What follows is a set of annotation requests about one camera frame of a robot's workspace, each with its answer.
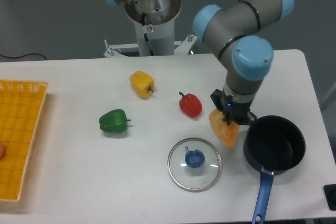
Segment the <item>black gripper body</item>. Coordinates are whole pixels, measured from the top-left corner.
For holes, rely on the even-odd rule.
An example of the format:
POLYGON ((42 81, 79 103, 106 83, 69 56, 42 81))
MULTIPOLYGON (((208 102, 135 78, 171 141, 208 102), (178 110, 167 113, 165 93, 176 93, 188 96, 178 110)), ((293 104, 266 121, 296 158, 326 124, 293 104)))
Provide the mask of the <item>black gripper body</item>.
POLYGON ((251 101, 236 101, 232 94, 226 95, 224 91, 216 89, 211 94, 211 99, 217 110, 222 114, 228 113, 234 116, 234 122, 238 125, 251 125, 257 120, 257 116, 250 110, 251 101))

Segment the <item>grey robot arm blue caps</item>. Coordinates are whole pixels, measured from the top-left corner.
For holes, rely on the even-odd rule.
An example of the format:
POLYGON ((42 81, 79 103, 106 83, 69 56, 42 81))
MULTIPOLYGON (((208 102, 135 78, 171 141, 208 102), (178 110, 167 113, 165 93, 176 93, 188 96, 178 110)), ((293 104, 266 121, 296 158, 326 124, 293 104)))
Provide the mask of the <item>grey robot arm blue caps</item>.
MULTIPOLYGON (((173 54, 181 0, 105 1, 124 5, 141 56, 173 54)), ((223 89, 211 95, 227 124, 250 125, 256 120, 250 106, 274 56, 270 43, 256 34, 291 14, 294 4, 295 0, 237 0, 228 10, 207 5, 194 17, 195 35, 227 70, 223 89)))

